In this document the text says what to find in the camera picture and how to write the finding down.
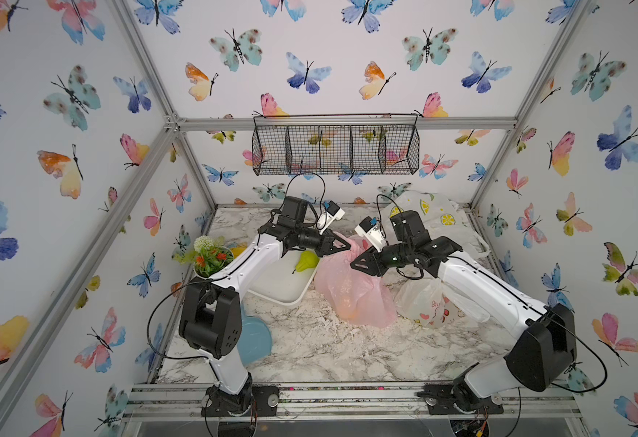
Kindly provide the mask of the dark green pear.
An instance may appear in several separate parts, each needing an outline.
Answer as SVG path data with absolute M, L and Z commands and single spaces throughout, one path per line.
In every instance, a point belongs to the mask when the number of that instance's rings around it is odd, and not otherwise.
M 315 269 L 320 262 L 320 258 L 313 251 L 304 251 L 295 267 L 293 273 L 307 271 L 308 269 Z

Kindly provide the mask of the white cartoon print plastic bag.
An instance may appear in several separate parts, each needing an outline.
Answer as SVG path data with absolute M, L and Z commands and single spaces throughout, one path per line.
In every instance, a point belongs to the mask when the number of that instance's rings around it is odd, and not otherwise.
M 465 318 L 488 322 L 490 314 L 440 279 L 408 280 L 395 296 L 397 312 L 416 324 L 436 329 Z

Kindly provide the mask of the pink apple print plastic bag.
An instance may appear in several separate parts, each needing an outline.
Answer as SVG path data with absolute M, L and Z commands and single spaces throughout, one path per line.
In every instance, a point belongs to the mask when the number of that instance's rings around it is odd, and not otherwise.
M 357 235 L 344 236 L 344 239 L 350 242 L 351 249 L 322 258 L 314 277 L 315 289 L 344 322 L 377 328 L 392 325 L 396 322 L 397 311 L 388 287 L 380 277 L 351 267 L 351 263 L 371 245 Z

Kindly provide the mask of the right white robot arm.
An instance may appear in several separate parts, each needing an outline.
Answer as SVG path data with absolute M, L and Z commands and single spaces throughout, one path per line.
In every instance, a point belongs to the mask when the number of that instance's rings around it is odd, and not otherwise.
M 387 243 L 379 221 L 366 217 L 355 228 L 371 244 L 351 264 L 382 277 L 390 269 L 413 266 L 473 300 L 515 339 L 503 357 L 476 364 L 453 381 L 459 407 L 473 411 L 501 391 L 527 388 L 542 393 L 577 359 L 574 316 L 567 307 L 548 307 L 503 282 L 446 236 L 433 238 L 417 212 L 390 218 L 397 242 Z

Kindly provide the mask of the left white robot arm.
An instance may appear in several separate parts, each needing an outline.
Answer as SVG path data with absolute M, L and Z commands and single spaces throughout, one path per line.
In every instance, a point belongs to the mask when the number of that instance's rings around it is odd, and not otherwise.
M 264 271 L 292 249 L 309 249 L 318 257 L 351 248 L 330 230 L 345 211 L 331 201 L 316 223 L 304 221 L 313 204 L 288 197 L 258 228 L 247 249 L 220 272 L 187 286 L 179 335 L 210 361 L 219 390 L 236 396 L 249 391 L 251 376 L 242 364 L 237 343 L 242 336 L 242 299 Z

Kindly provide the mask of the white lemon print plastic bag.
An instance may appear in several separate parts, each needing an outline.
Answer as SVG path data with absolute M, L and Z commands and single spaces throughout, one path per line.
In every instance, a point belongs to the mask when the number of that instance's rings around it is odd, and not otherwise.
M 396 238 L 389 219 L 400 211 L 413 210 L 433 239 L 448 237 L 476 260 L 484 259 L 490 254 L 489 245 L 470 225 L 464 211 L 443 194 L 408 190 L 397 197 L 395 202 L 380 200 L 380 206 L 384 230 L 390 242 L 396 242 Z

